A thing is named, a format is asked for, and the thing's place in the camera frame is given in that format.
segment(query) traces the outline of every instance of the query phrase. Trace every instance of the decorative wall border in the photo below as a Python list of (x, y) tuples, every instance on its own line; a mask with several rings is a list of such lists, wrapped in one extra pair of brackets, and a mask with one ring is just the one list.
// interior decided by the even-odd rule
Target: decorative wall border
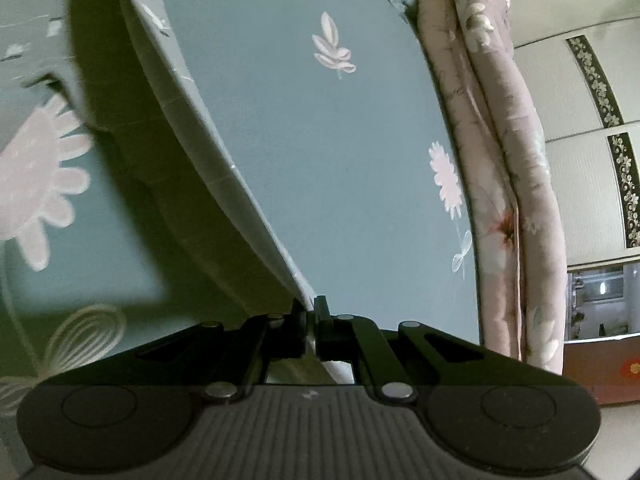
[(629, 134), (625, 132), (608, 136), (607, 141), (620, 188), (626, 248), (640, 247), (640, 219), (638, 218), (640, 179), (638, 179), (638, 165), (631, 140)]
[(605, 128), (612, 128), (624, 124), (611, 85), (589, 44), (589, 40), (585, 36), (575, 36), (568, 38), (566, 42), (574, 53), (575, 60), (582, 69), (587, 85), (591, 89), (593, 102), (600, 114), (602, 125)]

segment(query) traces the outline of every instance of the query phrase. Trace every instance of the white flower print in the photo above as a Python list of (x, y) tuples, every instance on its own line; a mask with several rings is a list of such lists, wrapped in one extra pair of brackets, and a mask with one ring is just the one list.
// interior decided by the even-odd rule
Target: white flower print
[[(465, 237), (462, 238), (462, 243), (460, 244), (460, 252), (453, 257), (453, 261), (451, 263), (451, 270), (453, 270), (453, 272), (458, 272), (460, 270), (460, 267), (464, 264), (465, 256), (471, 250), (472, 243), (473, 243), (473, 237), (471, 235), (471, 231), (467, 231), (465, 233)], [(464, 276), (464, 273), (465, 273), (465, 269), (463, 267), (462, 269), (463, 276)]]
[(616, 174), (619, 175), (622, 191), (625, 192), (622, 200), (623, 211), (626, 216), (626, 247), (630, 249), (640, 246), (640, 219), (638, 218), (639, 197), (636, 193), (636, 184), (631, 176), (633, 161), (629, 153), (630, 146), (628, 147), (626, 145), (623, 136), (626, 137), (627, 134), (614, 134), (607, 137), (607, 140), (610, 142), (612, 149)]
[(338, 47), (338, 28), (335, 26), (334, 20), (326, 12), (323, 12), (320, 23), (324, 38), (315, 34), (311, 36), (316, 48), (320, 51), (316, 52), (314, 57), (325, 67), (336, 70), (338, 79), (340, 79), (342, 72), (347, 74), (355, 72), (356, 66), (349, 63), (351, 50), (343, 46)]
[(469, 3), (469, 0), (457, 0), (456, 9), (460, 25), (465, 35), (466, 47), (470, 52), (478, 52), (478, 44), (489, 46), (491, 37), (488, 31), (494, 30), (494, 26), (481, 12), (486, 8), (484, 4)]
[[(87, 306), (69, 316), (53, 333), (40, 361), (31, 355), (33, 377), (0, 377), (0, 415), (15, 415), (24, 396), (42, 381), (105, 357), (121, 341), (127, 320), (113, 305)], [(27, 351), (33, 353), (29, 343)]]
[(569, 38), (567, 41), (584, 75), (591, 83), (592, 95), (598, 103), (598, 112), (600, 113), (603, 126), (605, 128), (619, 126), (622, 124), (620, 110), (616, 105), (613, 94), (610, 93), (605, 75), (601, 72), (599, 73), (601, 68), (597, 68), (599, 63), (597, 59), (595, 59), (594, 54), (590, 52), (591, 46), (589, 41), (584, 36)]
[(535, 307), (527, 313), (527, 363), (551, 370), (549, 363), (558, 351), (560, 342), (554, 339), (555, 320), (542, 319), (542, 310)]
[(524, 219), (524, 230), (532, 235), (537, 234), (544, 227), (542, 216), (539, 213), (533, 213)]
[(549, 166), (549, 159), (546, 156), (546, 143), (544, 132), (535, 132), (533, 135), (534, 147), (536, 149), (536, 162), (545, 170), (547, 175), (551, 175), (551, 167)]
[(66, 101), (54, 95), (37, 107), (0, 154), (0, 242), (15, 238), (31, 269), (49, 264), (49, 243), (43, 221), (63, 228), (74, 221), (64, 194), (80, 194), (89, 187), (81, 168), (62, 168), (60, 162), (84, 155), (92, 145), (87, 134), (68, 136), (80, 126), (75, 113), (60, 112)]
[(439, 142), (434, 142), (430, 149), (431, 169), (435, 172), (433, 181), (440, 186), (440, 200), (444, 202), (444, 209), (451, 215), (451, 219), (457, 214), (462, 216), (462, 189), (456, 175), (456, 168), (451, 163), (449, 155)]

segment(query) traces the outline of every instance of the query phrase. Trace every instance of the wooden furniture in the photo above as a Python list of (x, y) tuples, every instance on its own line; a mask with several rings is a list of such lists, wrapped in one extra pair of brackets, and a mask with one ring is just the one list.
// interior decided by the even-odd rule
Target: wooden furniture
[(586, 387), (598, 404), (640, 400), (640, 335), (564, 345), (562, 374)]

